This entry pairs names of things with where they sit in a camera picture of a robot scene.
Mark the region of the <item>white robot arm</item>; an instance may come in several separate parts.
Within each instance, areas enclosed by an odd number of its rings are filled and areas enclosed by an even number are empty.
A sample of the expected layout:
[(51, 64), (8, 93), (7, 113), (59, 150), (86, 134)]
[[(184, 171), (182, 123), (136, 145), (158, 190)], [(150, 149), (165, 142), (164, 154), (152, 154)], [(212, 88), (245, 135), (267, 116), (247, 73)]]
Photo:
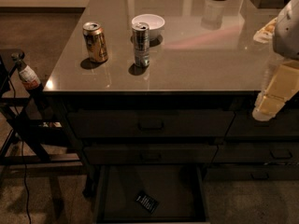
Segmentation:
[(271, 43), (273, 51), (281, 56), (269, 59), (252, 111), (256, 120), (268, 121), (299, 92), (299, 0), (291, 0), (255, 33), (253, 40)]

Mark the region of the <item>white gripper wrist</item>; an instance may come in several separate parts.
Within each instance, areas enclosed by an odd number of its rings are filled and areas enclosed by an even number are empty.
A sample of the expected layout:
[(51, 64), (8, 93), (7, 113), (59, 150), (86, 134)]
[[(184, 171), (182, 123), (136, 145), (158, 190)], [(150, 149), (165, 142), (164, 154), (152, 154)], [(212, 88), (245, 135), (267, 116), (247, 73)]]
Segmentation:
[(258, 107), (252, 111), (252, 116), (258, 121), (269, 121), (299, 92), (299, 62), (290, 60), (282, 63), (273, 75), (265, 95)]

